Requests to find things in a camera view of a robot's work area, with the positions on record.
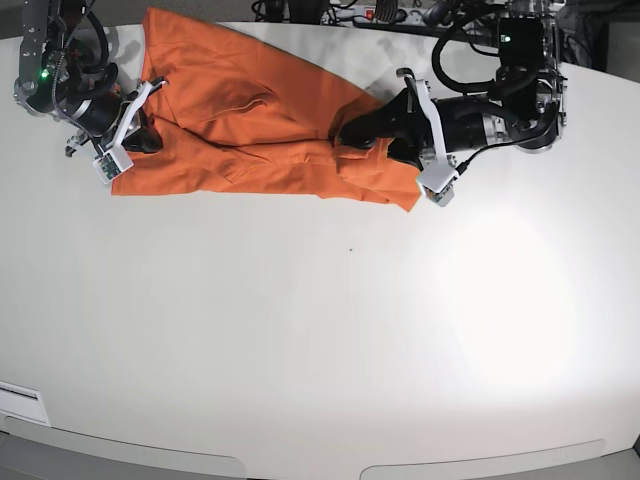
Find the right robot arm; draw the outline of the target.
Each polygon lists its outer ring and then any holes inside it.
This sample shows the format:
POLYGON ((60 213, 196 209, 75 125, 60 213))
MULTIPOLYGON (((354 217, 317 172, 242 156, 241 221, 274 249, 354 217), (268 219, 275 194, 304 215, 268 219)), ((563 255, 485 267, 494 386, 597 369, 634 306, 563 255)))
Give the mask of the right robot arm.
POLYGON ((77 130, 66 147, 71 157, 91 144, 102 154, 116 143, 153 154, 163 142, 142 107, 139 91, 123 93, 119 67, 110 60, 107 34, 92 1, 26 1, 14 99, 30 114, 48 115, 77 130))

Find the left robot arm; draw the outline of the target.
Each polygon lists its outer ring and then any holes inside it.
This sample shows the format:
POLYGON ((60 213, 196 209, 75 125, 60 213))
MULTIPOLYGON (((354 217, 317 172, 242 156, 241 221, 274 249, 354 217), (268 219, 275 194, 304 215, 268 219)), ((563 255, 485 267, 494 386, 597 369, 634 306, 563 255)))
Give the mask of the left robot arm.
POLYGON ((389 140, 389 156, 419 169, 436 157, 443 141, 446 156, 469 150, 478 154, 500 145, 535 152, 550 147, 566 123, 565 77, 560 72, 557 12, 561 1, 437 1, 423 12, 429 27, 443 27, 431 53, 437 80, 455 97, 434 100, 428 118, 418 98, 418 81, 407 68, 397 75, 404 89, 383 107, 343 125, 341 144, 360 150, 389 140), (444 70, 446 45, 469 39, 474 27, 485 30, 499 61, 487 81, 460 82, 444 70))

